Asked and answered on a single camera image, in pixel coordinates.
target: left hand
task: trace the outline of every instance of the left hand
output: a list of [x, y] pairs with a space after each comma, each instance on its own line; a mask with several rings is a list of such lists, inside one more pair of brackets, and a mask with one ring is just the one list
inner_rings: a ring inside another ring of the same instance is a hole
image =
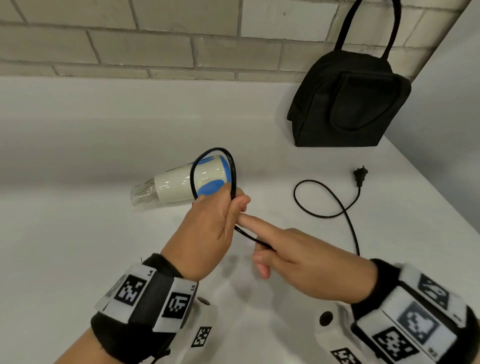
[[226, 183], [210, 196], [198, 196], [162, 249], [161, 254], [185, 279], [198, 282], [208, 276], [229, 249], [240, 212], [250, 203], [240, 188], [231, 200], [230, 189], [231, 184]]

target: bag handle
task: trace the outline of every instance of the bag handle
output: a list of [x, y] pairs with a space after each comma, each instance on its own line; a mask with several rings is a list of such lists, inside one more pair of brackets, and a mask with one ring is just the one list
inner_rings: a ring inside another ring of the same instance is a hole
[[[345, 17], [345, 20], [342, 24], [342, 29], [340, 30], [340, 34], [338, 35], [338, 39], [335, 44], [335, 50], [342, 49], [343, 44], [345, 43], [345, 39], [347, 38], [348, 30], [350, 29], [350, 26], [352, 24], [353, 17], [355, 16], [355, 13], [357, 12], [357, 9], [359, 8], [361, 2], [362, 0], [355, 1], [355, 3], [350, 8], [347, 16]], [[385, 52], [382, 56], [382, 58], [385, 60], [388, 58], [388, 55], [390, 54], [390, 51], [393, 47], [393, 43], [395, 42], [398, 28], [400, 27], [400, 19], [402, 17], [402, 4], [400, 3], [400, 0], [392, 0], [392, 3], [395, 14], [395, 21], [393, 23], [392, 35], [390, 36], [390, 40], [388, 41], [388, 45], [385, 48]]]

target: right hand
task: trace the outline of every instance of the right hand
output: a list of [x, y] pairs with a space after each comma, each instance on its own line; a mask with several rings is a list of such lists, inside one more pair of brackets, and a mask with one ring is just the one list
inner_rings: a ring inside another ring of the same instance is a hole
[[363, 301], [377, 282], [377, 268], [370, 260], [297, 229], [280, 229], [246, 214], [240, 214], [237, 223], [275, 249], [267, 250], [259, 244], [255, 247], [252, 260], [264, 279], [270, 277], [273, 268], [310, 297], [345, 303]]

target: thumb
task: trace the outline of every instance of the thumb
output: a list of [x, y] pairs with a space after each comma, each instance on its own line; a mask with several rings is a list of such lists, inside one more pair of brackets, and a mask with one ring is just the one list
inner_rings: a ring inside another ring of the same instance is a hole
[[227, 215], [225, 216], [225, 227], [224, 231], [227, 234], [229, 239], [232, 238], [233, 228], [237, 224], [239, 219], [240, 212], [244, 211], [247, 208], [247, 205], [250, 203], [250, 197], [244, 195], [235, 197], [230, 206], [228, 207]]
[[273, 268], [283, 279], [289, 281], [295, 265], [280, 258], [274, 250], [259, 250], [253, 253], [252, 260], [257, 264], [264, 264]]

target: brick wall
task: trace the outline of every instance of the brick wall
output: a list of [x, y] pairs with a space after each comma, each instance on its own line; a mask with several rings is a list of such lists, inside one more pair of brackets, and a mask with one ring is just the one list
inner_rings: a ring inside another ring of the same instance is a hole
[[[413, 78], [469, 0], [402, 0], [390, 63]], [[0, 0], [0, 75], [299, 82], [350, 0]], [[390, 1], [364, 0], [346, 50], [381, 55]]]

